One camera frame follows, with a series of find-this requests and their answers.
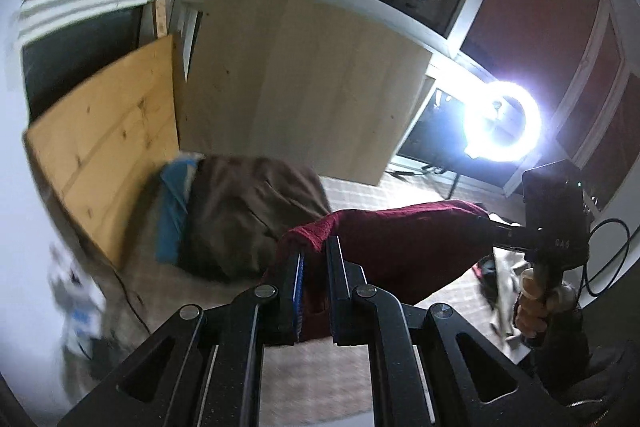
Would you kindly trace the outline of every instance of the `light wood panel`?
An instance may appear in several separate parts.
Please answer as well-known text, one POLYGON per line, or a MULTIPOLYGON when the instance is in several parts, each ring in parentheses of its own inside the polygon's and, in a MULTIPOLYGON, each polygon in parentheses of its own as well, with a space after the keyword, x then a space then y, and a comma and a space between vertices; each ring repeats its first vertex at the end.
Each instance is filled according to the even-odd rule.
POLYGON ((377 184, 429 91, 430 58, 383 25, 313 0, 206 0, 180 145, 377 184))
POLYGON ((88 78, 29 128, 49 184, 110 261, 151 175, 177 155, 174 39, 144 46, 88 78))

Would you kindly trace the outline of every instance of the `cable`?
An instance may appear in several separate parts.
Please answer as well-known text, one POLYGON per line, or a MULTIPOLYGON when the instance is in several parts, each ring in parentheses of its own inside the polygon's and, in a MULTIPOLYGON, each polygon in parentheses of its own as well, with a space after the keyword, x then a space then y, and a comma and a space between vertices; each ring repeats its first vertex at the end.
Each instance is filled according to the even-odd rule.
POLYGON ((411 178, 414 176, 426 176, 427 172, 414 172, 414 171, 385 171, 386 174, 389 174, 390 176, 393 176, 394 178, 396 178, 397 180, 401 180, 403 182, 405 182, 406 180, 404 179, 405 177, 407 178, 411 178))
MULTIPOLYGON (((149 329, 149 326, 146 325, 146 322, 142 319, 140 314, 133 307, 133 304, 131 304, 131 301, 129 300, 129 292, 127 291, 127 287, 124 285, 124 282, 122 281, 122 278, 120 277, 120 275, 118 274, 118 272, 116 271, 116 269, 113 266, 111 267, 111 269, 113 270, 113 274, 116 276, 116 279, 118 280, 118 282, 120 283, 120 286, 122 287, 122 291, 124 293, 124 298, 127 301, 127 304, 129 305, 129 308, 131 308, 131 311, 133 312, 133 314, 140 321, 140 324, 142 324, 142 327, 145 328, 146 333, 148 335, 151 335, 151 330, 149 329)), ((143 304, 142 303, 142 299, 140 298, 140 296, 138 296, 138 300, 140 300, 140 303, 143 304)))
POLYGON ((582 290, 583 288, 587 288, 587 292, 589 293, 589 295, 591 297, 600 297, 601 295, 603 295, 604 292, 606 292, 609 288, 611 288, 611 286, 613 286, 613 283, 616 281, 616 278, 618 277, 618 274, 620 273, 620 270, 622 270, 622 267, 625 264, 626 261, 626 256, 629 254, 629 248, 631 246, 631 231, 629 230, 629 227, 627 226, 627 224, 622 221, 622 219, 618 219, 617 217, 609 217, 609 219, 605 219, 604 221, 598 223, 596 225, 596 227, 591 230, 591 233, 589 234, 589 240, 591 240, 591 237, 593 237, 593 234, 596 233, 596 231, 603 227, 604 225, 607 225, 609 223, 618 223, 619 225, 621 225, 626 232, 626 243, 622 246, 622 248, 620 250, 618 250, 618 252, 611 257, 611 259, 609 260, 609 262, 603 266, 599 272, 596 273, 596 275, 594 275, 591 279, 589 279, 589 275, 587 273, 587 263, 584 263, 584 265, 582 266, 582 277, 580 279, 580 288, 578 289, 578 296, 576 299, 576 302, 580 300, 580 295, 582 295, 582 290), (607 267, 609 267, 613 261, 615 261, 615 259, 620 255, 620 253, 624 252, 624 255, 622 256, 622 261, 620 262, 620 265, 618 266, 618 269, 616 270, 616 272, 613 274, 613 277, 611 278, 611 280, 609 281, 609 283, 607 283, 607 285, 600 290, 599 292, 594 292, 591 289, 590 284, 596 279, 596 277, 598 277, 598 275, 600 275, 601 273, 604 272, 604 270, 607 269, 607 267))
POLYGON ((92 358, 91 358, 91 357, 86 353, 86 351, 84 350, 84 347, 82 347, 82 344, 80 344, 80 342, 79 342, 79 341, 78 341, 78 347, 80 348, 80 351, 82 351, 82 354, 83 354, 84 356, 86 356, 86 357, 87 357, 87 360, 93 360, 93 359, 92 359, 92 358))

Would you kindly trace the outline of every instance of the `red cloth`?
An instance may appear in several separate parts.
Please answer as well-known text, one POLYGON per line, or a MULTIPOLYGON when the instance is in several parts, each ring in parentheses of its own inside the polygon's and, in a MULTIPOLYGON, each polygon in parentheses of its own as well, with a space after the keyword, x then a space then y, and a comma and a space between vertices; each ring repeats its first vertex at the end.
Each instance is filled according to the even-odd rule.
POLYGON ((305 255, 302 337, 330 334, 326 262, 322 244, 340 238, 345 261, 362 266, 367 282, 416 304, 460 277, 492 245, 470 233, 484 210, 450 200, 380 210, 339 210, 315 223, 289 230, 279 241, 276 261, 305 255))

